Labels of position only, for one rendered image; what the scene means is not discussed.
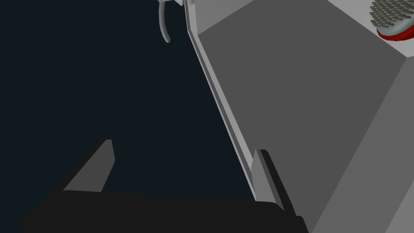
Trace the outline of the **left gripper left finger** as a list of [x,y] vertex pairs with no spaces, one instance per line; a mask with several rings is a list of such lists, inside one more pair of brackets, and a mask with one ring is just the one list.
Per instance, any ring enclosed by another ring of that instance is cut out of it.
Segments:
[[115,163],[112,140],[99,140],[53,190],[101,192]]

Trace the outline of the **red and grey round object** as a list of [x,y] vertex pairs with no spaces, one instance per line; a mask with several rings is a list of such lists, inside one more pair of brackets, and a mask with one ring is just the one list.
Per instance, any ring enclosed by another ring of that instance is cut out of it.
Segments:
[[373,0],[370,22],[389,41],[414,38],[414,0]]

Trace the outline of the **grey drawer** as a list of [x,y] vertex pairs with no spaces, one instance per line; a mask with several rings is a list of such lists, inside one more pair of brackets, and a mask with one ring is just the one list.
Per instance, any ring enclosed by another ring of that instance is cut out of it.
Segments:
[[372,0],[189,0],[187,29],[255,198],[267,150],[309,233],[414,233],[414,39]]

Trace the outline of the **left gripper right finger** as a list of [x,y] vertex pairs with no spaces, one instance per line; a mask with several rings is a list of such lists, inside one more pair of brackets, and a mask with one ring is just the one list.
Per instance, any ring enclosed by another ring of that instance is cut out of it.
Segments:
[[292,201],[267,150],[255,150],[251,175],[256,201],[275,203],[287,215],[296,216]]

